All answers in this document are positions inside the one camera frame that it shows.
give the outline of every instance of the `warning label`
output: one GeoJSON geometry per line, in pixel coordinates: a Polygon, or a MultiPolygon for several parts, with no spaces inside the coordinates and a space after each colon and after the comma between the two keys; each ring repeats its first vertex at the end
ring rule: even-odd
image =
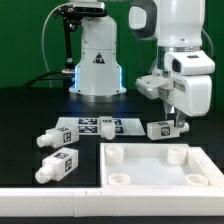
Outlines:
{"type": "Polygon", "coordinates": [[[105,61],[103,59],[103,56],[102,56],[102,54],[100,52],[96,56],[96,58],[94,59],[93,63],[95,63],[95,64],[105,64],[105,61]]]}

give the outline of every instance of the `cable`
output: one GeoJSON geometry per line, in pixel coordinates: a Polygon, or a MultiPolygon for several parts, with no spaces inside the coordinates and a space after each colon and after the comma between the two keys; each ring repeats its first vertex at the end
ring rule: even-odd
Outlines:
{"type": "Polygon", "coordinates": [[[32,79],[32,80],[26,82],[26,83],[23,85],[23,87],[30,87],[30,86],[32,86],[33,83],[35,83],[36,81],[42,80],[43,78],[45,78],[45,77],[49,77],[49,76],[51,76],[51,75],[58,75],[58,74],[62,74],[62,72],[61,72],[61,71],[47,72],[47,73],[45,73],[45,74],[43,74],[43,75],[37,76],[36,78],[34,78],[34,79],[32,79]]]}
{"type": "Polygon", "coordinates": [[[142,49],[140,47],[139,40],[136,38],[136,43],[137,43],[137,49],[138,49],[138,57],[139,57],[139,62],[142,70],[142,74],[144,74],[144,65],[143,65],[143,59],[142,59],[142,49]]]}
{"type": "Polygon", "coordinates": [[[207,38],[208,43],[210,45],[210,58],[212,58],[214,56],[214,45],[212,43],[212,39],[210,38],[210,36],[206,33],[206,31],[203,28],[202,28],[202,33],[207,38]]]}
{"type": "Polygon", "coordinates": [[[44,22],[44,26],[43,26],[43,29],[42,29],[41,48],[42,48],[42,55],[43,55],[44,64],[45,64],[45,67],[46,67],[47,72],[49,72],[50,70],[49,70],[49,66],[48,66],[48,63],[47,63],[47,58],[46,58],[46,54],[45,54],[45,47],[44,47],[46,27],[47,27],[47,24],[49,22],[50,17],[55,12],[55,10],[57,10],[57,9],[63,7],[63,6],[67,6],[67,5],[73,5],[73,4],[72,3],[65,3],[65,4],[62,4],[62,5],[57,6],[56,8],[54,8],[49,13],[49,15],[47,16],[47,18],[46,18],[46,20],[44,22]]]}

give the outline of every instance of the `black cable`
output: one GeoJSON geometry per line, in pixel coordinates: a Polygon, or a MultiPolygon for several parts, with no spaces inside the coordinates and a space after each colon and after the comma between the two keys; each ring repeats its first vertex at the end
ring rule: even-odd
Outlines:
{"type": "Polygon", "coordinates": [[[26,82],[23,87],[31,87],[36,81],[42,80],[45,77],[49,77],[51,75],[58,75],[58,74],[62,74],[61,71],[52,71],[52,72],[47,72],[43,75],[37,76],[36,78],[26,82]]]}
{"type": "Polygon", "coordinates": [[[215,51],[212,39],[204,29],[202,29],[202,33],[204,34],[205,38],[208,40],[208,43],[210,45],[210,58],[212,59],[215,51]]]}

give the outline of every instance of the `white cylinder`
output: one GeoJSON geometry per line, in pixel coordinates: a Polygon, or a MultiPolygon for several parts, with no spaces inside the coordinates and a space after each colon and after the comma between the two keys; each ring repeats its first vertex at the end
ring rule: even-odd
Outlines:
{"type": "Polygon", "coordinates": [[[40,184],[49,182],[54,177],[54,167],[47,164],[36,172],[35,178],[40,184]]]}
{"type": "Polygon", "coordinates": [[[53,138],[49,134],[41,135],[40,137],[37,138],[37,145],[39,147],[49,146],[52,143],[53,143],[53,138]]]}
{"type": "Polygon", "coordinates": [[[188,174],[186,177],[188,185],[206,186],[208,185],[208,178],[199,174],[188,174]]]}
{"type": "Polygon", "coordinates": [[[205,0],[154,0],[158,7],[155,36],[164,47],[201,46],[205,0]]]}
{"type": "Polygon", "coordinates": [[[113,126],[105,126],[101,129],[101,132],[104,134],[105,138],[108,140],[112,140],[115,138],[115,130],[113,126]]]}
{"type": "Polygon", "coordinates": [[[187,149],[183,146],[171,146],[168,149],[167,162],[171,165],[180,166],[186,161],[187,149]]]}
{"type": "Polygon", "coordinates": [[[131,183],[131,178],[123,173],[115,173],[108,177],[108,183],[111,185],[126,185],[131,183]]]}
{"type": "Polygon", "coordinates": [[[122,164],[124,160],[124,148],[122,146],[106,147],[106,163],[111,165],[122,164]]]}

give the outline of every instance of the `white platform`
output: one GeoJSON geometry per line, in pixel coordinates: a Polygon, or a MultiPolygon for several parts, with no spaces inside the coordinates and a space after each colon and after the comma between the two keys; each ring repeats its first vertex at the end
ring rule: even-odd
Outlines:
{"type": "Polygon", "coordinates": [[[112,144],[124,147],[120,165],[109,165],[101,144],[101,182],[96,189],[0,189],[0,216],[224,215],[224,176],[201,148],[187,145],[183,166],[166,162],[167,144],[112,144]],[[130,176],[111,185],[113,173],[130,176]],[[187,185],[187,174],[208,178],[207,186],[187,185]]]}

